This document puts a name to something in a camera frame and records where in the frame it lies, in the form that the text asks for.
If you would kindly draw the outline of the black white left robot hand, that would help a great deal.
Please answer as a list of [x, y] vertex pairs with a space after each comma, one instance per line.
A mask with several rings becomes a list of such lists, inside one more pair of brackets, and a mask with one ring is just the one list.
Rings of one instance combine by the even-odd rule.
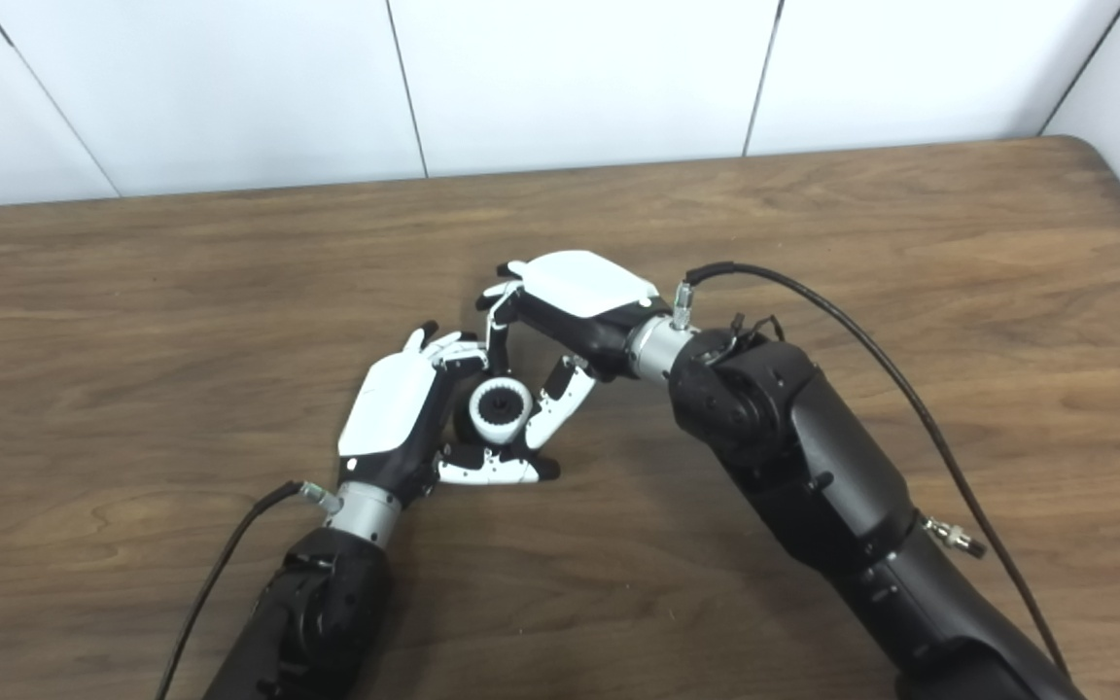
[[435, 332], [437, 323], [424, 323], [402, 349], [368, 368], [336, 444], [339, 496], [368, 487], [408, 507], [439, 483], [494, 486], [559, 478], [557, 461], [517, 436], [507, 444], [485, 437], [445, 441], [461, 388], [489, 360], [475, 333], [435, 338]]

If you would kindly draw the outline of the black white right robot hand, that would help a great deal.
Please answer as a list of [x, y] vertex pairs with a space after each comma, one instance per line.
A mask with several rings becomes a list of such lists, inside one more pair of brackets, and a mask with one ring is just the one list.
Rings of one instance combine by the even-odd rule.
[[569, 354], [538, 395], [523, 429], [524, 447], [544, 444], [577, 412], [595, 382], [640, 377], [634, 336], [670, 306], [648, 280], [588, 251], [560, 251], [498, 265], [501, 284], [475, 304], [486, 319], [486, 355], [494, 377], [507, 376], [508, 328], [524, 323]]

